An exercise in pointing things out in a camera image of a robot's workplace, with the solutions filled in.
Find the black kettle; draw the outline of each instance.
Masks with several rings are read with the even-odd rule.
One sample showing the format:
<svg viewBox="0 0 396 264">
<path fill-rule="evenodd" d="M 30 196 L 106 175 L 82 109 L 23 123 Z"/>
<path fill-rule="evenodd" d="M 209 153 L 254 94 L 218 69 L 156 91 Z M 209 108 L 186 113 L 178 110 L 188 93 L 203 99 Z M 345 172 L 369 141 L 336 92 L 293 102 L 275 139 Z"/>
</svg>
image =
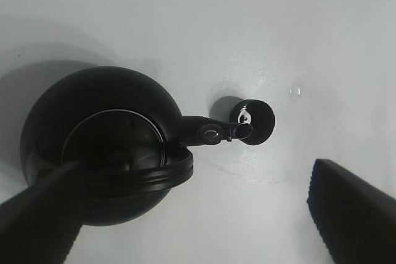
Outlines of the black kettle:
<svg viewBox="0 0 396 264">
<path fill-rule="evenodd" d="M 89 206 L 84 224 L 134 219 L 192 176 L 192 145 L 240 139 L 258 145 L 275 125 L 270 106 L 244 100 L 230 122 L 182 116 L 156 81 L 120 67 L 76 72 L 48 89 L 25 122 L 22 169 L 29 185 L 55 168 L 84 166 Z"/>
</svg>

